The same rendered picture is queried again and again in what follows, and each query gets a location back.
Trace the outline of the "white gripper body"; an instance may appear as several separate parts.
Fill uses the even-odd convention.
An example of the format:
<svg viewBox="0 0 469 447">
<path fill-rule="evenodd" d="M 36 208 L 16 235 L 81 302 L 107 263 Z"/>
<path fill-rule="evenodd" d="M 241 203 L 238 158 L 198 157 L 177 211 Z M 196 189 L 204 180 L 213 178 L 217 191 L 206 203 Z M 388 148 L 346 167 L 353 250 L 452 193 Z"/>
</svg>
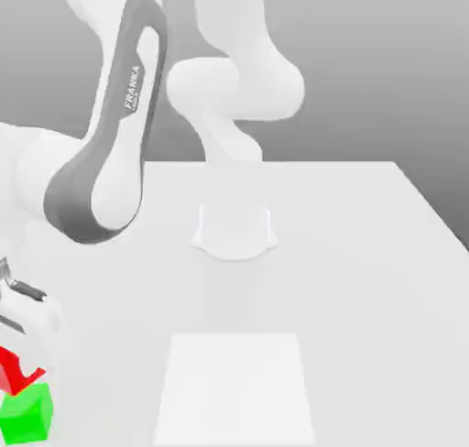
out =
<svg viewBox="0 0 469 447">
<path fill-rule="evenodd" d="M 60 318 L 44 302 L 0 299 L 0 346 L 21 369 L 50 369 L 60 359 Z"/>
</svg>

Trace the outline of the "small red cube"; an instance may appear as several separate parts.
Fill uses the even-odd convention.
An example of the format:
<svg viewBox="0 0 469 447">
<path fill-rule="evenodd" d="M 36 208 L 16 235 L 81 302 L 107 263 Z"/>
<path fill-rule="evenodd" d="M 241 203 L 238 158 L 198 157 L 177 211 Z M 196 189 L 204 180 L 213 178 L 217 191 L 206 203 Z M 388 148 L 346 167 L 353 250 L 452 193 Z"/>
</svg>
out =
<svg viewBox="0 0 469 447">
<path fill-rule="evenodd" d="M 45 374 L 44 369 L 37 367 L 30 375 L 25 376 L 19 363 L 19 357 L 0 346 L 0 390 L 5 391 L 8 395 L 18 395 Z"/>
</svg>

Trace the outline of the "small green cube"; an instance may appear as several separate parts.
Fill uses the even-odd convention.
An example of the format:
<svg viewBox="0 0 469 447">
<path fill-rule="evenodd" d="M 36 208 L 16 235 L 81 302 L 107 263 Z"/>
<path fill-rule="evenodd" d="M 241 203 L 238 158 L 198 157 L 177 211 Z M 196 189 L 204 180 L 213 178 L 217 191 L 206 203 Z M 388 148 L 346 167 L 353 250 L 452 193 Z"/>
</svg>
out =
<svg viewBox="0 0 469 447">
<path fill-rule="evenodd" d="M 5 395 L 0 406 L 0 432 L 5 445 L 46 441 L 53 414 L 47 383 L 32 385 L 16 396 Z"/>
</svg>

